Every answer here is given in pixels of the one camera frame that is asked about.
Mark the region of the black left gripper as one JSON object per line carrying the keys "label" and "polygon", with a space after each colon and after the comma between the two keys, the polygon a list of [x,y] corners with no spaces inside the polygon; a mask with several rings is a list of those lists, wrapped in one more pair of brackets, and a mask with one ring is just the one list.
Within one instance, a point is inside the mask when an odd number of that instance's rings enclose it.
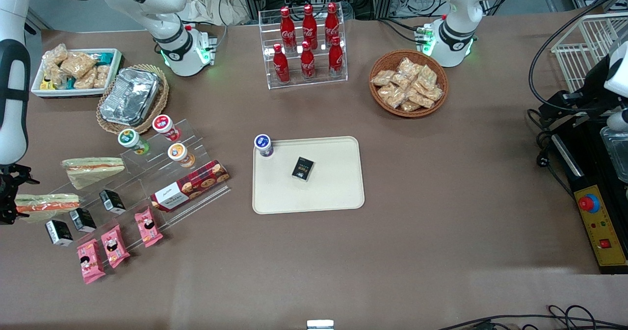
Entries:
{"label": "black left gripper", "polygon": [[541,126],[551,126],[556,121],[568,116],[588,115],[592,119],[597,119],[603,113],[618,107],[621,102],[620,95],[604,87],[575,92],[560,90],[557,92],[557,96],[563,109],[559,109],[558,105],[550,106],[549,104],[542,104],[538,107],[540,113],[538,123]]}

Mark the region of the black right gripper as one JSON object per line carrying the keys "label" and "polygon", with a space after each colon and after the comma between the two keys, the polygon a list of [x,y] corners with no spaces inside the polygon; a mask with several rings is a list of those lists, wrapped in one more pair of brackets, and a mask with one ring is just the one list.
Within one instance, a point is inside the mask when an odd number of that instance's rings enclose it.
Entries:
{"label": "black right gripper", "polygon": [[[39,185],[40,181],[31,175],[31,167],[21,164],[2,165],[0,167],[0,193],[7,194],[7,198],[13,200],[18,194],[20,185],[29,183]],[[18,218],[18,211],[14,201],[1,201],[0,224],[13,225]]]}

